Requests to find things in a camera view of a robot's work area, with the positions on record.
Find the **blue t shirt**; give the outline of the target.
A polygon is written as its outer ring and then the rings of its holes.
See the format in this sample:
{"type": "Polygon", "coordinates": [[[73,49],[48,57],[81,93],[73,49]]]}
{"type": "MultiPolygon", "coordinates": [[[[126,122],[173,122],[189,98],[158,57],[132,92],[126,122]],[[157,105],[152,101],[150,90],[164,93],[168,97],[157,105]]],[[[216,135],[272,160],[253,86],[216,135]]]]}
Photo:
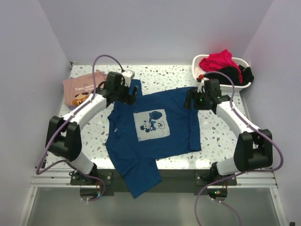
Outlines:
{"type": "Polygon", "coordinates": [[[156,160],[201,150],[198,111],[184,108],[187,87],[142,93],[136,102],[115,102],[109,120],[106,149],[117,172],[128,180],[155,174],[156,160]]]}

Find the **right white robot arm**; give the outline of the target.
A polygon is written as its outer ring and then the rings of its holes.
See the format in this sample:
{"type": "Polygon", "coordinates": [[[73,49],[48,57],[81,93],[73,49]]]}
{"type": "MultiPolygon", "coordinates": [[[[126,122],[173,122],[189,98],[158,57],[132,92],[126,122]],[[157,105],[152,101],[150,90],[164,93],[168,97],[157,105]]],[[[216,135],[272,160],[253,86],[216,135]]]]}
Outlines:
{"type": "Polygon", "coordinates": [[[211,165],[207,179],[220,185],[226,176],[270,167],[273,163],[272,133],[249,121],[235,106],[233,95],[223,95],[219,81],[206,80],[203,86],[187,91],[186,109],[211,110],[237,137],[233,157],[211,165]]]}

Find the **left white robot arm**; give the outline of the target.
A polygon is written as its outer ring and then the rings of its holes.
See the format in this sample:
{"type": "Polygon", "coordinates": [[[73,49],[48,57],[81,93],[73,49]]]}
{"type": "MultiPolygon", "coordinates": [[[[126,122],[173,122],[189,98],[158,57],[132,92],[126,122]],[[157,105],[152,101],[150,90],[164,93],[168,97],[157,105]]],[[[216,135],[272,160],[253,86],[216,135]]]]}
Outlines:
{"type": "Polygon", "coordinates": [[[133,105],[138,87],[130,88],[135,73],[109,72],[107,80],[100,83],[88,98],[63,117],[54,116],[49,121],[46,151],[58,156],[81,172],[87,185],[97,181],[96,165],[82,152],[81,130],[98,113],[119,101],[133,105]]]}

